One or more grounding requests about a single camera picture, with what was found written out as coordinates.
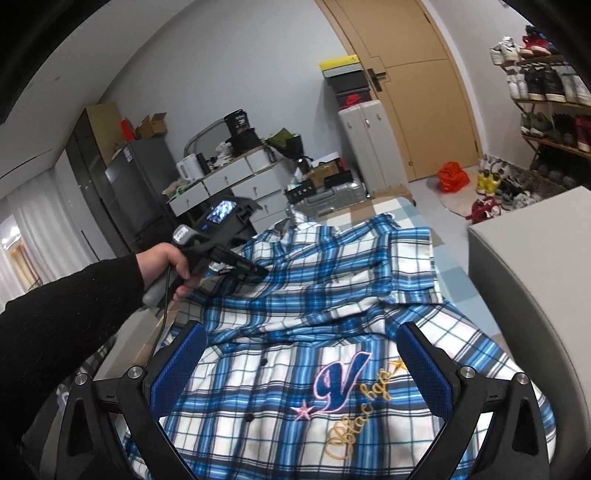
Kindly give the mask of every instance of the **hand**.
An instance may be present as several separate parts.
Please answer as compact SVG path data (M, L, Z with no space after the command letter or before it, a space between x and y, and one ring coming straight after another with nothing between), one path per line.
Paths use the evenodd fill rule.
M154 283L169 264L175 267L177 273L185 280L185 284L177 288L174 300L182 300L193 288L199 286L203 274L207 270L200 271L196 275L189 272L189 262L181 251L172 244L158 244L155 247L136 255L139 271L144 279L144 291Z

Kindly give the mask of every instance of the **ceiling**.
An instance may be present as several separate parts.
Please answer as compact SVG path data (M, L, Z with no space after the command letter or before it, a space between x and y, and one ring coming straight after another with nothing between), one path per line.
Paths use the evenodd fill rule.
M0 198L55 164L82 109L194 0L111 0L49 55L0 125Z

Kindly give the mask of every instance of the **wooden door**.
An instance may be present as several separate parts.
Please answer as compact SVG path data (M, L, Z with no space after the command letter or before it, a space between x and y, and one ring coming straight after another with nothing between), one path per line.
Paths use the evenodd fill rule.
M408 179L435 175L448 161L462 167L478 163L478 136L462 80L421 5L416 0L322 1L366 72L386 74L370 83L388 113Z

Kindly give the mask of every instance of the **yellow box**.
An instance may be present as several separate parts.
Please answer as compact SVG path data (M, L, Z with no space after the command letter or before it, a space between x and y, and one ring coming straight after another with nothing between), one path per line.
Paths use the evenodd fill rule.
M338 59L321 61L318 65L320 66L320 70L330 70L345 65L351 65L353 63L359 63L359 57L357 55L347 55L346 57L339 57Z

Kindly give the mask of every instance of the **door lock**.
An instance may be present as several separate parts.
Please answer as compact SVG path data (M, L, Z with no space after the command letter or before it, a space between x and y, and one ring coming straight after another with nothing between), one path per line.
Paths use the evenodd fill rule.
M382 91L382 84L379 82L379 80L381 77L387 76L388 72L375 73L374 69L368 69L368 75L369 75L369 79L374 84L374 88L375 88L376 92L381 92Z

